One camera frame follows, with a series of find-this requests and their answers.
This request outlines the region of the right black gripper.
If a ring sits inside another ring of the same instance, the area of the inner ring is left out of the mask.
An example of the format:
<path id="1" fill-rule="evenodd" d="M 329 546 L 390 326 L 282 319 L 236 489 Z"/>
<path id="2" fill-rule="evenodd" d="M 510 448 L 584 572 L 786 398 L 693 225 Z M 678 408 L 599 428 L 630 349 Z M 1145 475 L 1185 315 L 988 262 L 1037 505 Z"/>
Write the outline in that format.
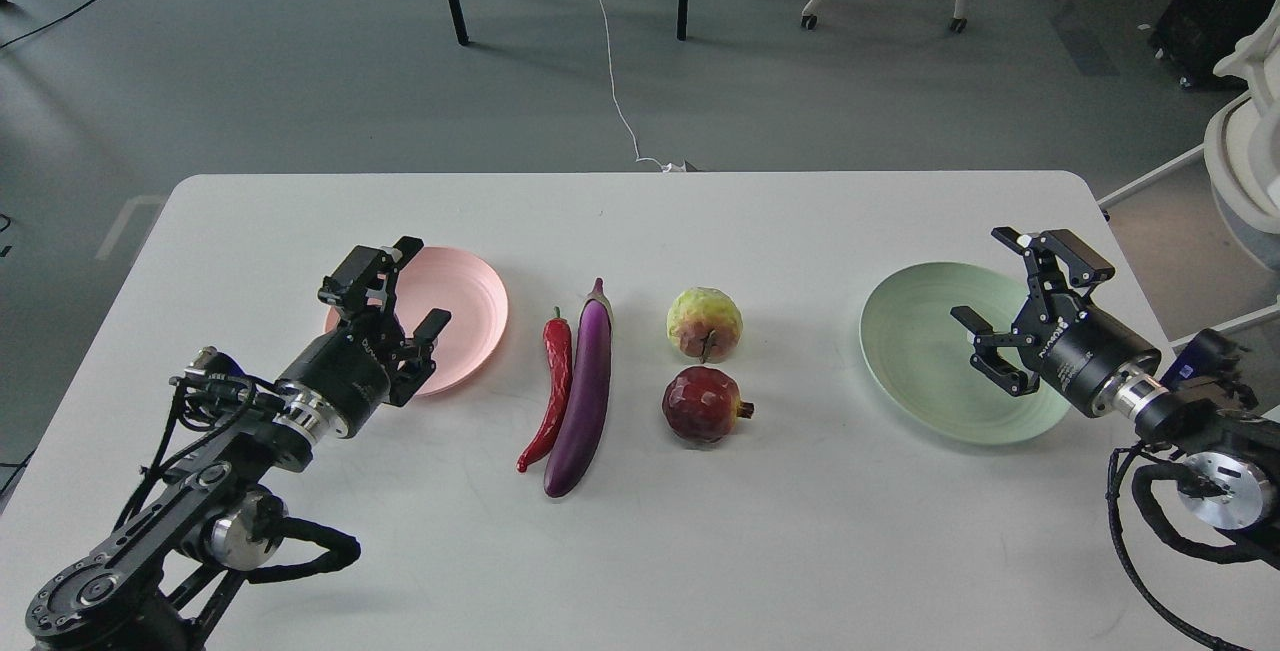
<path id="1" fill-rule="evenodd" d="M 970 306 L 952 306 L 951 317 L 973 335 L 973 368 L 1010 396 L 1038 391 L 1042 379 L 1089 418 L 1111 413 L 1110 402 L 1100 395 L 1119 370 L 1158 370 L 1156 347 L 1111 315 L 1092 310 L 1094 288 L 1116 272 L 1093 247 L 1070 230 L 1023 235 L 996 226 L 991 235 L 1021 256 L 1028 295 L 1018 315 L 1019 333 L 995 333 Z M 1018 356 L 1032 373 L 1002 358 L 1001 347 L 1019 347 Z"/>

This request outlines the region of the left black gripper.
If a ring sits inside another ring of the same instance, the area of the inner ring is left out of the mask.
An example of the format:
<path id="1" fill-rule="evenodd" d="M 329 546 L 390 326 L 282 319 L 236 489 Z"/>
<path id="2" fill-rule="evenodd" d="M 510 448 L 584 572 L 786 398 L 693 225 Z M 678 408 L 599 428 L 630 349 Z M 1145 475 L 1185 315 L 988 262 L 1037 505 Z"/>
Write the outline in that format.
<path id="1" fill-rule="evenodd" d="M 332 312 L 326 333 L 276 379 L 285 402 L 278 425 L 306 440 L 353 437 L 379 405 L 402 408 L 433 376 L 433 354 L 452 313 L 430 310 L 404 336 L 396 308 L 399 274 L 421 249 L 416 237 L 389 247 L 355 246 L 323 278 L 317 299 Z M 356 320 L 365 312 L 372 315 Z"/>

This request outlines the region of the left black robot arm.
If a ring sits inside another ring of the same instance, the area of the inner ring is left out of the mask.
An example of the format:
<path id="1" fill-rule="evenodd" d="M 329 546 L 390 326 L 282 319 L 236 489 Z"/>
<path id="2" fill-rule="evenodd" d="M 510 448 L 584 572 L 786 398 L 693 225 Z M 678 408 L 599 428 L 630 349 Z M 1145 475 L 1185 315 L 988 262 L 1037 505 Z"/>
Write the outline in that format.
<path id="1" fill-rule="evenodd" d="M 433 376 L 451 313 L 430 310 L 411 333 L 396 315 L 397 281 L 422 249 L 415 237 L 353 247 L 317 290 L 335 326 L 279 379 L 250 376 L 214 347 L 172 379 L 165 431 L 198 437 L 179 451 L 160 443 L 110 536 L 35 593 L 26 627 L 37 650 L 201 650 L 243 584 L 360 558 L 353 536 L 291 515 L 262 478 L 303 472 L 323 437 L 356 436 Z"/>

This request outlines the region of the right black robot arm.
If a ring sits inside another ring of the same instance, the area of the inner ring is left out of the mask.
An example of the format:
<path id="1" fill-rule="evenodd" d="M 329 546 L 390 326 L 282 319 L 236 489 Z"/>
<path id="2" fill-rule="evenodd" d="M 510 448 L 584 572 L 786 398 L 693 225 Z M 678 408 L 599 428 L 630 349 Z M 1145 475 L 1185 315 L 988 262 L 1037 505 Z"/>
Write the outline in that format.
<path id="1" fill-rule="evenodd" d="M 969 306 L 952 318 L 972 333 L 970 365 L 1011 396 L 1047 382 L 1084 417 L 1123 414 L 1132 446 L 1107 466 L 1108 533 L 1142 599 L 1175 631 L 1211 650 L 1231 643 L 1162 605 L 1138 574 L 1120 514 L 1123 489 L 1153 535 L 1174 553 L 1230 565 L 1277 565 L 1277 423 L 1257 413 L 1257 396 L 1236 370 L 1242 347 L 1202 329 L 1156 379 L 1160 352 L 1100 310 L 1092 294 L 1115 269 L 1068 230 L 992 237 L 1019 255 L 1027 301 L 1006 333 Z"/>

